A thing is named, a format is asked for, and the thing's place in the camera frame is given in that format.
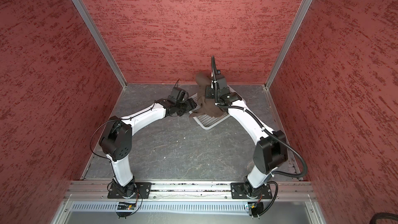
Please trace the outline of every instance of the gray marble surface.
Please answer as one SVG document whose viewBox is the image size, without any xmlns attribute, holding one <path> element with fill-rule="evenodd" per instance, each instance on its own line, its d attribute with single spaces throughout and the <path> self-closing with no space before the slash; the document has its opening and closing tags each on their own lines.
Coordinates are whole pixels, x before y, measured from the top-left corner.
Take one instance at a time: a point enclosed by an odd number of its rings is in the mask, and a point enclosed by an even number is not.
<svg viewBox="0 0 398 224">
<path fill-rule="evenodd" d="M 123 117 L 150 106 L 154 100 L 167 98 L 172 85 L 129 84 L 117 104 L 114 115 Z M 197 85 L 180 85 L 190 95 Z M 268 126 L 276 129 L 261 86 L 234 85 L 247 106 Z M 142 128 L 132 137 L 129 154 L 131 171 L 137 179 L 242 180 L 253 167 L 253 141 L 233 117 L 210 130 L 195 120 L 166 117 Z M 97 153 L 103 155 L 101 148 Z M 280 170 L 294 172 L 285 162 Z M 112 178 L 108 160 L 94 157 L 87 179 Z M 276 175 L 275 180 L 291 178 Z"/>
</svg>

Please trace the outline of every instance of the red wall panel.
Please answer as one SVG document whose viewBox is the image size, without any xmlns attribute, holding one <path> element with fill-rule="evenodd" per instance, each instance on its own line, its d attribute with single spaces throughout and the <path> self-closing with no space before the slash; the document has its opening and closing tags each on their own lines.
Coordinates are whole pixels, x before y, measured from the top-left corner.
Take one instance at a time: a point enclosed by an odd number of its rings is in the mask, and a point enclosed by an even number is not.
<svg viewBox="0 0 398 224">
<path fill-rule="evenodd" d="M 71 0 L 0 0 L 0 222 L 48 223 L 121 91 Z"/>
<path fill-rule="evenodd" d="M 83 0 L 127 82 L 264 83 L 301 0 Z"/>
<path fill-rule="evenodd" d="M 398 0 L 313 0 L 271 86 L 328 223 L 398 213 Z"/>
</svg>

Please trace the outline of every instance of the brown cloth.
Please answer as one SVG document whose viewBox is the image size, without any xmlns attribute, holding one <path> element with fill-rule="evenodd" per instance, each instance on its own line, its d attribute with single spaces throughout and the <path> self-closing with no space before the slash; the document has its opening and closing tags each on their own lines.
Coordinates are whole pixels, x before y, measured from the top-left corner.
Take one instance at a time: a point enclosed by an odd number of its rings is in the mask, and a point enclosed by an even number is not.
<svg viewBox="0 0 398 224">
<path fill-rule="evenodd" d="M 197 104 L 201 107 L 196 112 L 192 112 L 189 117 L 196 117 L 201 115 L 208 115 L 210 117 L 221 117 L 224 111 L 215 105 L 214 99 L 206 99 L 206 86 L 211 85 L 211 79 L 205 76 L 202 72 L 196 75 L 196 83 L 199 85 L 199 91 L 197 94 Z"/>
</svg>

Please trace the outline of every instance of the black joint housing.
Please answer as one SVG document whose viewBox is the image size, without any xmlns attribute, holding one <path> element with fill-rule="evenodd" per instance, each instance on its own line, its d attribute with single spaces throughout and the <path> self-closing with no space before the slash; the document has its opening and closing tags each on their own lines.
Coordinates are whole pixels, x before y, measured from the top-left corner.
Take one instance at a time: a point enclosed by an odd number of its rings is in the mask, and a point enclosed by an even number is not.
<svg viewBox="0 0 398 224">
<path fill-rule="evenodd" d="M 248 197 L 257 197 L 261 194 L 261 190 L 263 190 L 266 187 L 265 184 L 261 185 L 258 188 L 253 188 L 248 180 L 247 177 L 244 178 L 244 183 L 243 183 L 243 191 Z"/>
<path fill-rule="evenodd" d="M 184 100 L 186 91 L 179 87 L 173 87 L 172 92 L 170 93 L 167 100 L 170 101 L 172 104 L 176 104 L 177 102 L 182 102 Z"/>
<path fill-rule="evenodd" d="M 134 177 L 132 177 L 132 180 L 127 183 L 126 186 L 121 186 L 115 179 L 112 179 L 111 189 L 112 191 L 115 189 L 115 191 L 123 198 L 131 198 L 138 192 Z M 112 194 L 108 194 L 108 198 L 112 199 Z"/>
<path fill-rule="evenodd" d="M 274 136 L 286 143 L 282 131 L 273 132 Z M 254 149 L 253 162 L 261 173 L 268 174 L 272 169 L 287 161 L 287 148 L 271 137 L 261 137 Z"/>
<path fill-rule="evenodd" d="M 220 99 L 225 105 L 231 105 L 235 101 L 241 101 L 242 97 L 236 92 L 229 93 L 227 95 L 221 96 Z"/>
</svg>

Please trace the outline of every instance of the white plastic tray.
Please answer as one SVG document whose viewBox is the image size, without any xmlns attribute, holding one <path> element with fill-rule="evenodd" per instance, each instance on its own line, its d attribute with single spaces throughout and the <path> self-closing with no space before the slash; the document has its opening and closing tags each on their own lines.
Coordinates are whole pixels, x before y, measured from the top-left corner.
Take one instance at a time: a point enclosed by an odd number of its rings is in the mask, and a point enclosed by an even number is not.
<svg viewBox="0 0 398 224">
<path fill-rule="evenodd" d="M 192 98 L 196 103 L 198 102 L 198 97 L 197 97 L 197 93 L 192 95 L 190 98 Z M 193 109 L 192 111 L 189 111 L 189 113 L 191 114 L 192 112 L 196 112 L 198 109 L 200 109 L 201 107 L 198 105 L 195 109 Z M 224 112 L 223 115 L 221 115 L 221 117 L 218 118 L 214 118 L 214 117 L 210 117 L 206 114 L 198 116 L 198 117 L 193 117 L 193 119 L 205 130 L 209 130 L 213 127 L 215 127 L 216 125 L 218 125 L 219 123 L 223 122 L 224 120 L 226 120 L 228 117 L 230 117 L 231 115 L 229 115 L 229 113 Z"/>
</svg>

